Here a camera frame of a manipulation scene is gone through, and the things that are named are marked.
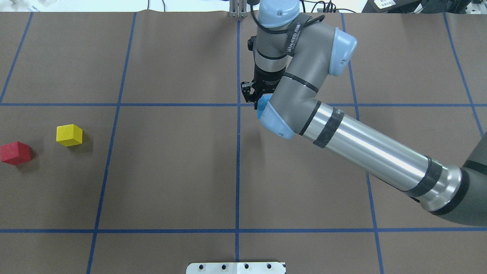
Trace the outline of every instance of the metal plate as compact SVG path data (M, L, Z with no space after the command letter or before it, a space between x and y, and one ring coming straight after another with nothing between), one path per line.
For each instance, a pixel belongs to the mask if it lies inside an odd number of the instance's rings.
M286 274L286 264L260 263L192 263L186 274Z

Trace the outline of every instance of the light blue joint cap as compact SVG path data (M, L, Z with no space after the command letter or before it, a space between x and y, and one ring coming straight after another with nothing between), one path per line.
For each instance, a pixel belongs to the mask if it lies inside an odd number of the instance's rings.
M262 26L275 28L290 23L299 13L299 0L262 0L258 19Z
M257 101L257 119L260 119L262 113L264 113L264 109L267 106L267 103L272 97L272 93L264 94L261 96L259 101Z
M284 139L290 139L294 135L294 131L286 124L270 102L267 103L262 113L261 124Z
M332 56L330 59L330 74L340 75L347 67L350 58L357 47L357 39L350 34L336 28L333 38Z

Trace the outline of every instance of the cable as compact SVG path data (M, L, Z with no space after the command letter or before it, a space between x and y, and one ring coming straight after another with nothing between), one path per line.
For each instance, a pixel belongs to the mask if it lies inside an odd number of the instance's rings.
M333 4L331 1L328 2L328 5L326 5L326 8L323 10L323 12L330 12L332 9L336 9L337 5Z
M316 2L316 3L315 3L315 5L313 6L313 8L311 9L311 12L313 12L313 11L315 10L316 6L317 6L318 4L320 4L320 3L323 3L323 10L326 8L326 3L325 3L325 1L318 1L318 2Z
M285 29L285 30L271 30L271 29L268 29L264 26L262 26L259 21L257 21L257 18L255 17L255 13L254 13L254 6L253 5L250 5L250 14L252 15L252 18L254 19L254 22L255 24L260 28L262 29L264 32L267 32L269 34L284 34L284 33L287 33L289 31L289 29ZM304 26L303 28L307 27L307 26L310 26L318 21L323 21L323 19L325 19L325 16L324 15L320 15L316 18L313 18L311 20L308 20L304 23Z
M454 13L456 13L456 12L457 12L457 9L458 9L458 6L460 5L460 2L461 2L461 1L460 1L460 0L458 0L458 2L457 2L457 6L456 6L456 7L455 7L455 9L453 10L453 12L454 12Z
M304 0L301 0L301 4L303 6L303 12L306 12L306 8L304 7Z

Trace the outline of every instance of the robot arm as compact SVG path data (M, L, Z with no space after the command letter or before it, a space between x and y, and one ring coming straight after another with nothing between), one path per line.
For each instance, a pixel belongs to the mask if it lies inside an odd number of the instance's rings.
M355 38L299 14L298 0L262 0L259 20L253 10L252 16L259 26L249 40L255 74L242 92L261 112L264 127L332 150L440 218L487 226L487 137L461 168L413 151L315 99L326 76L338 76L348 65ZM286 68L287 56L293 58Z

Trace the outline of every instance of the grid line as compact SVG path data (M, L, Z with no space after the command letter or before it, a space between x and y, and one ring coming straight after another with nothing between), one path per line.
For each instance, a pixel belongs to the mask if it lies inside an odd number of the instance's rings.
M240 20L237 21L237 160L235 185L235 261L240 262L240 129L241 129L241 98L240 98Z
M347 32L346 24L345 24L345 16L340 14L341 16L341 24L343 27L343 31ZM355 89L355 81L354 81L354 73L352 70L352 61L348 62L348 71L350 74L350 85L352 88L352 95L354 97L354 107L355 107L355 116L358 121L360 121L360 112L358 110L358 101L357 101L357 93ZM377 230L377 219L375 217L375 206L374 206L374 196L372 194L372 186L370 184L370 176L369 173L366 172L366 177L367 177L367 189L368 189L368 194L369 194L369 204L370 204L370 211L372 215L372 224L374 226L373 232L375 236L375 248L377 250L377 262L379 263L379 270L381 274L384 274L384 264L382 262L382 251L380 248L380 239L379 239L379 232Z
M479 129L480 136L483 137L484 136L484 130L482 129L482 125L480 124L479 117L477 116L477 111L475 110L475 106L473 105L472 95L470 94L470 90L468 89L467 80L465 79L465 75L463 74L462 65L460 64L460 60L458 59L458 56L456 54L455 45L453 44L453 38L451 37L450 26L448 25L447 14L445 12L443 12L443 19L445 20L445 26L447 28L447 33L448 33L448 38L450 40L451 50L453 52L453 56L455 57L455 61L456 61L458 70L460 72L460 76L462 77L462 82L463 82L463 86L465 87L465 92L467 93L468 101L470 102L470 106L472 107L473 117L475 118L475 122L477 123L477 127Z
M110 146L108 148L107 163L105 166L105 174L103 175L103 183L102 183L101 191L100 191L100 200L98 202L98 210L96 212L96 220L95 220L95 224L94 224L94 232L93 232L92 244L91 244L91 248L90 248L90 256L88 258L88 266L86 269L87 274L91 273L91 266L93 263L93 255L94 255L94 249L95 249L95 245L96 245L96 237L98 235L98 226L100 224L101 209L103 206L103 198L105 196L105 188L107 185L108 169L110 167L110 161L112 159L113 141L115 139L115 133L117 130L118 115L120 113L120 103L122 101L122 96L123 96L123 88L124 88L124 83L125 83L125 76L127 74L127 67L129 65L130 49L132 46L133 31L135 28L136 18L137 18L137 13L134 12L133 18L132 18L132 27L130 30L129 44L127 46L127 55L125 56L125 64L124 64L123 73L122 73L122 80L120 83L120 91L118 94L118 106L117 106L117 109L115 111L115 118L113 119L112 136L110 138Z
M27 21L27 24L25 25L24 33L22 34L22 38L20 39L19 47L17 48L17 51L15 52L14 60L12 61L12 65L10 66L10 70L8 71L7 79L5 80L5 84L3 85L3 90L0 95L0 103L3 101L3 97L5 96L5 92L7 92L7 86L8 82L10 82L10 77L12 76L12 73L14 72L15 64L17 63L17 58L19 57L20 50L22 49L22 45L24 44L25 37L27 36L27 31L29 30L30 23L32 21L32 17L34 16L34 13L31 12L29 15L29 19Z
M380 233L415 232L487 232L487 227L403 227L377 228ZM0 234L91 234L94 229L0 229ZM98 234L234 234L235 229L98 229ZM373 228L263 228L239 229L241 234L254 233L373 233Z
M333 107L487 107L487 104L327 103ZM247 103L0 103L5 107L253 107Z

